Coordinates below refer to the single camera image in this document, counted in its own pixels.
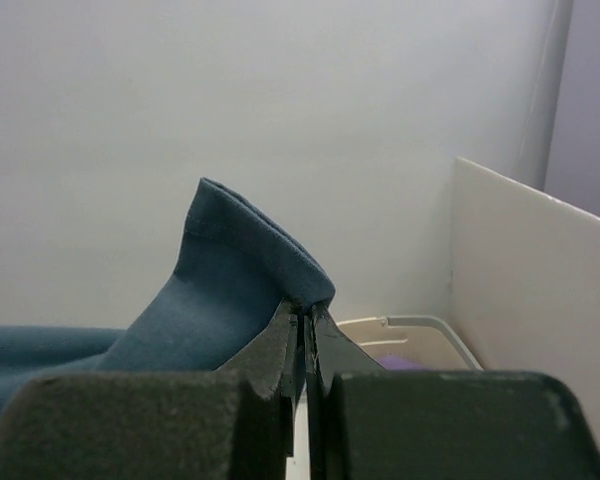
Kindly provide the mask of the blue shirt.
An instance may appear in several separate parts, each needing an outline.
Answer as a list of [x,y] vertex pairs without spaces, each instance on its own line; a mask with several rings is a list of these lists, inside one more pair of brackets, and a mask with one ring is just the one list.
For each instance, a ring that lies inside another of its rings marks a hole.
[[83,371],[212,371],[269,324],[283,300],[330,303],[311,254],[243,196],[200,180],[169,279],[125,330],[0,326],[0,414],[30,379]]

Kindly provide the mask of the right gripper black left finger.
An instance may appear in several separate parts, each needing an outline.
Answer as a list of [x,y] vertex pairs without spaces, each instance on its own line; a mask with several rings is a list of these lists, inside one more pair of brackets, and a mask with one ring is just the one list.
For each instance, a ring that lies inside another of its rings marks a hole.
[[30,381],[0,415],[0,479],[281,479],[293,451],[288,303],[213,372]]

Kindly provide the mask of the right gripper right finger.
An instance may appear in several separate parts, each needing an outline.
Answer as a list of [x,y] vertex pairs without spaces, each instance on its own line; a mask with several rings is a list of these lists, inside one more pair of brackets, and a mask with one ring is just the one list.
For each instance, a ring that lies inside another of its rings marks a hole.
[[561,381],[387,370],[326,306],[303,322],[312,478],[600,479],[600,451]]

